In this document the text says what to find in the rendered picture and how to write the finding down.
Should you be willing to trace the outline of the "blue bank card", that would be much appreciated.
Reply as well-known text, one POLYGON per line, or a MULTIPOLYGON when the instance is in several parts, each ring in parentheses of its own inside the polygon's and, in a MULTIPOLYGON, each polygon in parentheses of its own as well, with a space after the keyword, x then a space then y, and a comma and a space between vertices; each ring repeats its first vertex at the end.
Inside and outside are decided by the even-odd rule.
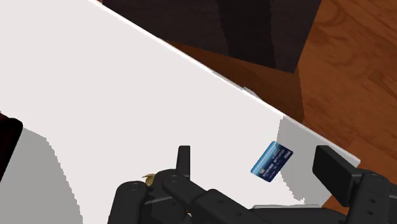
POLYGON ((272 141, 251 169, 251 174, 271 182, 293 155, 293 151, 272 141))

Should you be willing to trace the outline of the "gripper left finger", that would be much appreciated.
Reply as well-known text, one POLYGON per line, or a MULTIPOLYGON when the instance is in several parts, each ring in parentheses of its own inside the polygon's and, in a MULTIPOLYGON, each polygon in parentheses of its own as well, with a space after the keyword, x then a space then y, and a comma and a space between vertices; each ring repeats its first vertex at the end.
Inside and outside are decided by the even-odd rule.
POLYGON ((175 169, 156 173, 151 187, 121 184, 108 224, 268 224, 236 201, 190 180, 190 147, 180 146, 175 169))

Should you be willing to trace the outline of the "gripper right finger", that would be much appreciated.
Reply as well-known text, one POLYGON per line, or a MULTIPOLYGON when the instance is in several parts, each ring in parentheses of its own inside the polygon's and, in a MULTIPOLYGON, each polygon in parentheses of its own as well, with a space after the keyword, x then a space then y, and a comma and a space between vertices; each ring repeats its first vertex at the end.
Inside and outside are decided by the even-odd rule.
POLYGON ((360 169, 327 145, 316 146, 312 172, 349 212, 341 224, 397 224, 397 184, 360 169))

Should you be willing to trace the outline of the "black rounded object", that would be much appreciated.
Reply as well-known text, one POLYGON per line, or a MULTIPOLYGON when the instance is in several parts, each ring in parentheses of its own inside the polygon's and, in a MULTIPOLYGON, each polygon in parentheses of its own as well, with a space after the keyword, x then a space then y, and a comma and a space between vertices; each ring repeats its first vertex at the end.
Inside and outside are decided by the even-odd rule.
POLYGON ((0 182, 23 130, 23 123, 0 113, 0 182))

